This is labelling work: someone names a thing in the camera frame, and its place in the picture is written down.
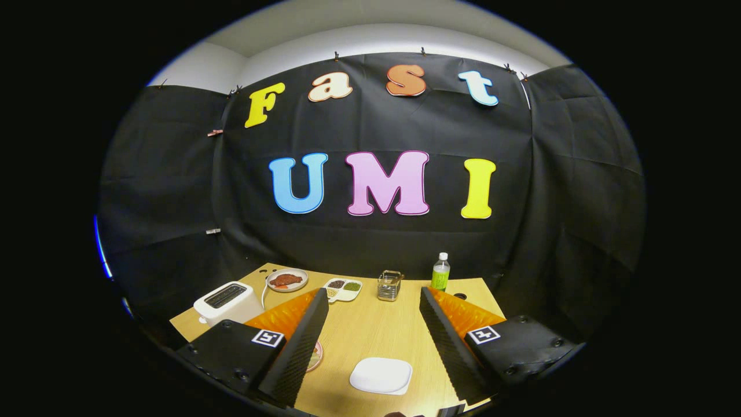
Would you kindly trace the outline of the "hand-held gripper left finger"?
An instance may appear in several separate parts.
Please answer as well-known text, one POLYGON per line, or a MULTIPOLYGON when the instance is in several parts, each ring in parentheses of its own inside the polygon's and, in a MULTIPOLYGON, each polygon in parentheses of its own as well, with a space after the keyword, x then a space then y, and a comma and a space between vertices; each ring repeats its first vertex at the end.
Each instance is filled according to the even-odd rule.
POLYGON ((326 289, 316 288, 246 324, 224 319, 177 356, 242 396, 293 407, 328 309, 326 289))

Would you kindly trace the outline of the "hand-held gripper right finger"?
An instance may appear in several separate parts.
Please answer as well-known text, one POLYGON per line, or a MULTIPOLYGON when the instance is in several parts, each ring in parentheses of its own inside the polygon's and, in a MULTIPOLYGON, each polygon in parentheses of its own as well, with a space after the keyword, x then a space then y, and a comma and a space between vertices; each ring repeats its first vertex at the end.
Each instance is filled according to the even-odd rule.
POLYGON ((456 396, 467 404, 540 383, 579 352, 579 345, 527 315, 503 319, 432 287, 419 310, 456 396))

